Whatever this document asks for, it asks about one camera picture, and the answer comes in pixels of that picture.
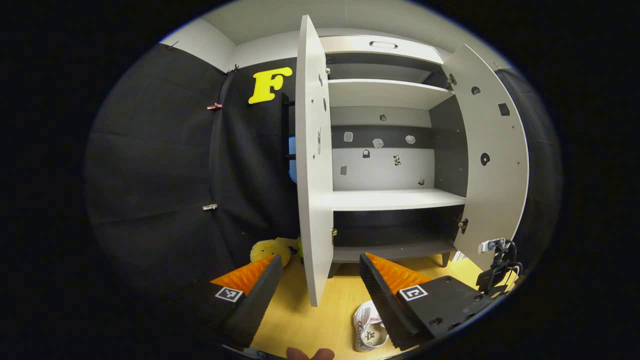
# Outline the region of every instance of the shoe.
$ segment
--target shoe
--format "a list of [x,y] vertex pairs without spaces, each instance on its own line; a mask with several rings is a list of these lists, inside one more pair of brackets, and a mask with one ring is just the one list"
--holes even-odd
[[356,329],[357,351],[365,352],[379,348],[389,339],[380,314],[371,300],[360,305],[353,314],[353,326]]

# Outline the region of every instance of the cabinet leg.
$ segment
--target cabinet leg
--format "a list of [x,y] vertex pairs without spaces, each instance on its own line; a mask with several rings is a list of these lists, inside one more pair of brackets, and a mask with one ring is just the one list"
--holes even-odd
[[329,276],[327,276],[327,279],[331,279],[335,273],[338,271],[338,268],[340,268],[340,263],[331,263],[331,267],[329,268]]
[[450,252],[445,252],[444,254],[442,254],[442,267],[445,268],[447,267],[447,264],[449,263],[449,256],[451,255]]

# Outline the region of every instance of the yellow letter f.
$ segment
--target yellow letter f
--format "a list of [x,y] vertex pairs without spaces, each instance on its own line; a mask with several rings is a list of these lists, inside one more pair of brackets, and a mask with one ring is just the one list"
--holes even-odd
[[276,95],[271,93],[271,87],[273,86],[273,90],[279,90],[284,82],[282,75],[291,76],[291,74],[293,74],[293,70],[290,67],[255,73],[253,75],[255,88],[253,89],[253,96],[249,98],[249,103],[255,104],[256,102],[273,100]]

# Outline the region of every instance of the white cabinet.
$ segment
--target white cabinet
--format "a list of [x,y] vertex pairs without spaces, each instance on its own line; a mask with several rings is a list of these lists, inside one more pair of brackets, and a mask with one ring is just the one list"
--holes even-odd
[[[394,79],[329,80],[326,54],[353,59],[354,67],[382,61],[380,66],[394,69],[444,71],[451,85],[446,89]],[[442,118],[438,109],[444,104],[461,113],[462,129]],[[461,137],[464,157],[447,147],[448,139],[457,142]],[[455,168],[447,181],[465,177],[462,191],[446,191],[445,176],[437,178],[443,158],[452,159],[444,165]],[[515,105],[491,68],[468,46],[443,62],[432,47],[406,40],[320,39],[309,16],[302,18],[296,167],[313,306],[321,303],[332,263],[357,262],[365,251],[397,259],[445,254],[455,247],[487,269],[492,255],[478,254],[477,247],[486,240],[513,237],[524,208],[528,166]],[[468,220],[465,233],[458,229],[456,234],[463,219]],[[371,226],[363,227],[363,222]],[[442,222],[452,225],[452,231],[443,232],[438,227]]]

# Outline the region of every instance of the yellow plush toy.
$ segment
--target yellow plush toy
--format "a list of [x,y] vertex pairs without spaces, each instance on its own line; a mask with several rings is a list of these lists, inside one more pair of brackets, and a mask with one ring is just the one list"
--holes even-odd
[[289,263],[291,253],[298,251],[298,242],[295,239],[276,238],[275,240],[262,240],[255,243],[251,248],[249,258],[251,262],[260,261],[271,255],[280,255],[282,267]]

